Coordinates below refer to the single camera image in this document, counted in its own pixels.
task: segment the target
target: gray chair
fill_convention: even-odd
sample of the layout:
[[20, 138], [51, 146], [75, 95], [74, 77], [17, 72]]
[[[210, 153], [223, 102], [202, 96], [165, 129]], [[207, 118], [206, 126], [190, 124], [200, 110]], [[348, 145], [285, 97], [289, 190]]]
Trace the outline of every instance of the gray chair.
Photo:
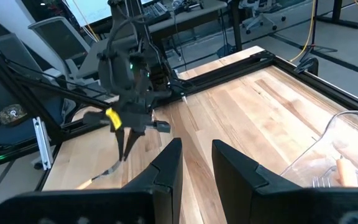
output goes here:
[[[260, 25], [264, 24], [264, 21], [270, 22], [272, 24], [272, 30], [277, 30], [277, 26], [273, 20], [266, 16], [274, 11], [274, 9], [281, 8], [281, 6], [276, 3], [275, 0], [242, 0], [239, 4], [239, 8], [249, 8], [252, 11], [252, 20], [250, 23], [246, 24], [245, 21], [242, 21], [242, 27], [246, 28], [246, 34], [250, 34], [250, 28], [257, 23]], [[286, 20], [285, 16], [281, 17], [282, 21]]]
[[[35, 71], [42, 71], [37, 63], [35, 63], [35, 60], [32, 58], [23, 43], [14, 34], [8, 34], [0, 37], [0, 51], [6, 58], [12, 61], [34, 69]], [[13, 73], [13, 75], [30, 75], [31, 77], [41, 78], [43, 81], [49, 82], [48, 78], [45, 78], [38, 72], [28, 71], [20, 66], [11, 65], [13, 70], [18, 72]], [[71, 100], [66, 100], [41, 88], [30, 89], [58, 124], [63, 124], [65, 122], [66, 115], [75, 108], [75, 102]], [[19, 103], [19, 100], [14, 98], [10, 92], [0, 84], [0, 112], [5, 107], [16, 103]], [[31, 118], [14, 127], [0, 125], [0, 146], [14, 145], [34, 137], [35, 131]]]
[[54, 85], [58, 85], [56, 80], [46, 75], [42, 75], [42, 73], [47, 73], [55, 78], [63, 76], [62, 73], [54, 68], [43, 71], [31, 56], [30, 52], [24, 46], [22, 41], [15, 34], [6, 34], [0, 36], [0, 51], [8, 60], [18, 63], [9, 63], [9, 66], [20, 74], [26, 74], [34, 78], [40, 78], [44, 82]]
[[60, 59], [64, 67], [64, 71], [61, 72], [68, 81], [79, 85], [94, 82], [91, 78], [85, 80], [77, 77], [78, 66], [90, 51], [90, 46], [64, 17], [58, 16], [36, 22], [31, 24], [29, 29], [33, 30]]

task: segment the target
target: fork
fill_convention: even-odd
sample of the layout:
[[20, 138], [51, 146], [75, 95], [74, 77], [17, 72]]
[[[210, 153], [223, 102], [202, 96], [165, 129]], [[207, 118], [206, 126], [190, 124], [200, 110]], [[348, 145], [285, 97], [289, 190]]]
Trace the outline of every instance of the fork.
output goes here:
[[313, 188], [315, 188], [315, 187], [331, 187], [331, 183], [329, 181], [329, 178], [327, 178], [327, 177], [322, 177], [322, 178], [313, 177], [311, 180], [311, 184], [312, 184]]

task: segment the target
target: green light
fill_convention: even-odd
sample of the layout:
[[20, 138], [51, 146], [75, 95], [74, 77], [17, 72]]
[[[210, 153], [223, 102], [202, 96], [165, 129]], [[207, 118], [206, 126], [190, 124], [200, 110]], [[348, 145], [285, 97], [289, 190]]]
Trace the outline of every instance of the green light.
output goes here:
[[0, 159], [5, 159], [5, 158], [6, 158], [6, 156], [4, 156], [4, 155], [0, 156]]

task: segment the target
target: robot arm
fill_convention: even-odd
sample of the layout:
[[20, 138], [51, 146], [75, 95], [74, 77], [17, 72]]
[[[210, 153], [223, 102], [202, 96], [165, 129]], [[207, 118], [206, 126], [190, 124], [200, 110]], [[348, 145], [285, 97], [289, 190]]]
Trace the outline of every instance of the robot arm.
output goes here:
[[[119, 100], [101, 113], [86, 113], [83, 121], [110, 124], [111, 132], [117, 138], [121, 161], [127, 159], [132, 146], [145, 134], [146, 128], [170, 132], [168, 123], [152, 120], [152, 112], [157, 100], [172, 94], [168, 85], [172, 69], [152, 43], [140, 1], [109, 0], [108, 4], [113, 22], [107, 47], [98, 54], [99, 77], [102, 87], [119, 95]], [[128, 16], [123, 13], [123, 6]], [[128, 24], [135, 27], [135, 40], [126, 38], [129, 41], [126, 44], [114, 44], [119, 31]], [[131, 129], [125, 152], [124, 128]]]

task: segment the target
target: metal bracket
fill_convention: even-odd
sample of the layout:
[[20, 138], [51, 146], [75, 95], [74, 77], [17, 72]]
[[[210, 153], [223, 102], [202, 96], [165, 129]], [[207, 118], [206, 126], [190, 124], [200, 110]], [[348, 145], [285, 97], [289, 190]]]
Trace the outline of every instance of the metal bracket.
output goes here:
[[318, 76], [318, 59], [315, 57], [306, 58], [294, 69], [298, 74], [306, 70], [313, 75]]
[[180, 94], [182, 101], [187, 104], [186, 95], [183, 92], [184, 91], [183, 87], [181, 87], [182, 83], [179, 81], [180, 78], [179, 78], [179, 72], [177, 69], [172, 70], [172, 76], [174, 79], [171, 79], [168, 82], [168, 87], [171, 88], [171, 90], [173, 92]]
[[40, 149], [41, 162], [44, 170], [52, 168], [53, 157], [50, 150], [49, 137], [45, 123], [40, 117], [32, 119], [35, 135], [37, 136], [38, 148]]
[[267, 50], [263, 50], [261, 52], [258, 52], [256, 54], [250, 55], [250, 58], [257, 58], [257, 59], [273, 59], [274, 54], [271, 52], [268, 52]]

